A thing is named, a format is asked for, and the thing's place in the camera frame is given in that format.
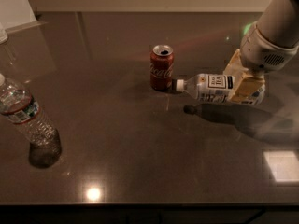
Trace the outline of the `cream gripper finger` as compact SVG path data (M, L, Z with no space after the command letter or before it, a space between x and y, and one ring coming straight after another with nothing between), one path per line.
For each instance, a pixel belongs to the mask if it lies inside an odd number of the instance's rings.
M265 84L264 75L257 76L248 72L238 72L234 75L234 87L230 100L241 103Z
M240 77L246 71L247 69L241 62L240 49L237 49L223 70L223 74L227 76Z

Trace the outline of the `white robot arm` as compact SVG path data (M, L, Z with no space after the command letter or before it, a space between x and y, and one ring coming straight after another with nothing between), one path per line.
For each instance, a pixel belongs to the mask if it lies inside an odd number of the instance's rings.
M267 73L282 69L297 53L299 0L272 0L244 34L223 74L235 78L228 100L243 104L265 88Z

